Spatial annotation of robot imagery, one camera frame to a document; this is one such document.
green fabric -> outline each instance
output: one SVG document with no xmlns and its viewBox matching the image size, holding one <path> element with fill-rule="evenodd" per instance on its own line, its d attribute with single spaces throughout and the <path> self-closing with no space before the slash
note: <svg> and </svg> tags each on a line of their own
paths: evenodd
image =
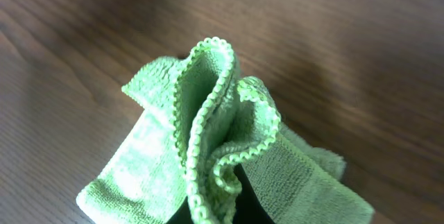
<svg viewBox="0 0 444 224">
<path fill-rule="evenodd" d="M 187 199 L 195 223 L 232 223 L 237 164 L 277 224 L 369 222 L 371 206 L 338 182 L 342 158 L 281 123 L 225 40 L 199 42 L 186 60 L 158 58 L 122 90 L 144 112 L 76 199 L 94 222 L 166 223 Z"/>
</svg>

green microfiber cloth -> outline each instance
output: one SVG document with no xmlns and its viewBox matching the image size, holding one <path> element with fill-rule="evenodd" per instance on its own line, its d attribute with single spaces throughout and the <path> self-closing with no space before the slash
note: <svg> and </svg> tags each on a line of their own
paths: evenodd
<svg viewBox="0 0 444 224">
<path fill-rule="evenodd" d="M 158 58 L 122 90 L 144 112 L 77 197 L 96 223 L 166 223 L 186 197 L 195 223 L 232 223 L 240 163 L 276 223 L 369 222 L 371 206 L 337 181 L 343 160 L 281 123 L 225 40 L 199 42 L 186 60 Z"/>
</svg>

stitched edge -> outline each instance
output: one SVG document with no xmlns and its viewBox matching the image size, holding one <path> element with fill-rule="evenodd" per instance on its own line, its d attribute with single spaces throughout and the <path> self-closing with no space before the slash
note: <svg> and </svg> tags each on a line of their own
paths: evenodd
<svg viewBox="0 0 444 224">
<path fill-rule="evenodd" d="M 263 83 L 260 79 L 255 77 L 247 77 L 238 82 L 237 91 L 240 95 L 240 100 L 251 101 L 253 103 L 259 103 L 266 107 L 268 111 L 267 119 L 271 122 L 271 127 L 266 131 L 266 138 L 263 142 L 258 143 L 256 146 L 249 147 L 244 151 L 233 152 L 224 155 L 218 162 L 214 165 L 213 175 L 216 184 L 223 188 L 225 191 L 231 194 L 239 194 L 242 191 L 242 185 L 237 179 L 234 183 L 228 184 L 223 178 L 221 170 L 227 166 L 235 166 L 239 163 L 246 162 L 248 160 L 253 160 L 259 155 L 261 155 L 265 150 L 270 148 L 270 145 L 276 142 L 276 134 L 279 131 L 279 124 L 281 121 L 281 116 L 279 112 L 275 109 L 274 102 L 270 96 L 265 92 L 261 92 L 257 88 L 258 85 Z M 206 224 L 218 224 L 217 220 L 212 214 L 211 207 L 207 202 L 204 201 L 204 197 L 199 193 L 198 186 L 198 171 L 196 169 L 199 156 L 200 135 L 202 133 L 202 128 L 198 129 L 198 132 L 192 132 L 193 138 L 190 138 L 190 157 L 187 162 L 187 195 L 188 203 L 191 212 L 191 216 L 196 223 L 206 223 Z M 228 212 L 223 220 L 224 223 L 231 223 L 236 212 L 235 203 L 228 207 Z"/>
<path fill-rule="evenodd" d="M 181 81 L 184 78 L 185 74 L 196 64 L 196 61 L 201 57 L 203 52 L 211 52 L 211 51 L 220 51 L 225 54 L 225 58 L 227 59 L 227 66 L 225 67 L 222 74 L 219 76 L 216 85 L 213 91 L 207 96 L 207 99 L 203 103 L 202 107 L 198 111 L 198 114 L 195 117 L 195 120 L 199 123 L 197 129 L 194 129 L 194 135 L 197 133 L 200 135 L 203 131 L 202 124 L 207 121 L 209 116 L 208 112 L 212 112 L 212 110 L 216 107 L 215 99 L 220 100 L 218 97 L 221 90 L 226 87 L 226 80 L 229 79 L 232 75 L 232 68 L 234 66 L 235 58 L 234 51 L 231 48 L 231 45 L 228 44 L 225 40 L 221 40 L 218 37 L 206 38 L 203 41 L 199 42 L 194 48 L 191 49 L 189 57 L 185 60 L 185 68 L 179 71 L 176 79 L 171 81 L 175 86 L 173 88 L 173 108 L 172 108 L 172 122 L 173 122 L 173 132 L 170 138 L 174 141 L 173 149 L 177 152 L 176 159 L 179 162 L 179 167 L 182 169 L 186 168 L 187 164 L 187 151 L 186 151 L 186 140 L 183 138 L 183 127 L 182 127 L 182 86 Z M 191 130 L 190 135 L 190 144 L 191 137 L 193 136 L 193 130 Z M 194 142 L 200 143 L 200 138 L 197 140 L 193 140 Z"/>
</svg>

cloth fold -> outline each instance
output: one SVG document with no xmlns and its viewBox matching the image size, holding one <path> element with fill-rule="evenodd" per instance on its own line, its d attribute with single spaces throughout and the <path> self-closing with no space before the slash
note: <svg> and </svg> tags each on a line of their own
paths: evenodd
<svg viewBox="0 0 444 224">
<path fill-rule="evenodd" d="M 281 122 L 225 40 L 199 42 L 186 60 L 158 58 L 122 91 L 144 112 L 76 199 L 94 222 L 166 223 L 187 199 L 193 222 L 232 223 L 237 164 L 278 224 L 369 222 L 371 206 L 338 182 L 342 158 Z"/>
</svg>

wood grain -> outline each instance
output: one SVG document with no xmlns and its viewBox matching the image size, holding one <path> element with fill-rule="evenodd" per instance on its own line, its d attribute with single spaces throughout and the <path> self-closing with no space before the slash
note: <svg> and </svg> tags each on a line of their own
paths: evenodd
<svg viewBox="0 0 444 224">
<path fill-rule="evenodd" d="M 0 0 L 0 223 L 89 223 L 74 198 L 142 111 L 120 86 L 215 35 L 374 223 L 443 223 L 443 3 Z"/>
</svg>

